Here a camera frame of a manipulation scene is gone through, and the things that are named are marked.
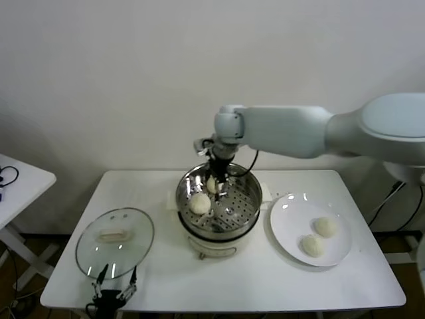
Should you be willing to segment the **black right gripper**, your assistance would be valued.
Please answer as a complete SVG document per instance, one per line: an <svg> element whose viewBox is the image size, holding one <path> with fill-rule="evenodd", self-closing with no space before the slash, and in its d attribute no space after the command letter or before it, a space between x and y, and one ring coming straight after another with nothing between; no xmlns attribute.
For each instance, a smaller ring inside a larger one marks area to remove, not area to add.
<svg viewBox="0 0 425 319"><path fill-rule="evenodd" d="M226 190L226 182L221 183L220 181L226 181L226 176L228 174L227 168L230 163L231 158L222 159L214 156L209 158L207 179L210 177L214 177L216 179L214 185L216 191L214 195L215 201L219 201L221 197L226 196L228 193Z"/></svg>

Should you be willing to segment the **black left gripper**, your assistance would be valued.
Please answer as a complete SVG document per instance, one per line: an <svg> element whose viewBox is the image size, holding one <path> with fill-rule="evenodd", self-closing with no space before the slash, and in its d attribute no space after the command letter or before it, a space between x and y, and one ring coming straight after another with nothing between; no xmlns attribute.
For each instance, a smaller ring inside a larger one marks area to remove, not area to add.
<svg viewBox="0 0 425 319"><path fill-rule="evenodd" d="M105 279L109 264L106 264L99 273L95 282L92 283L94 289L93 304L95 308L95 319L114 319L116 312L126 305L137 290L137 267L133 268L129 285L122 291L102 290L102 283Z"/></svg>

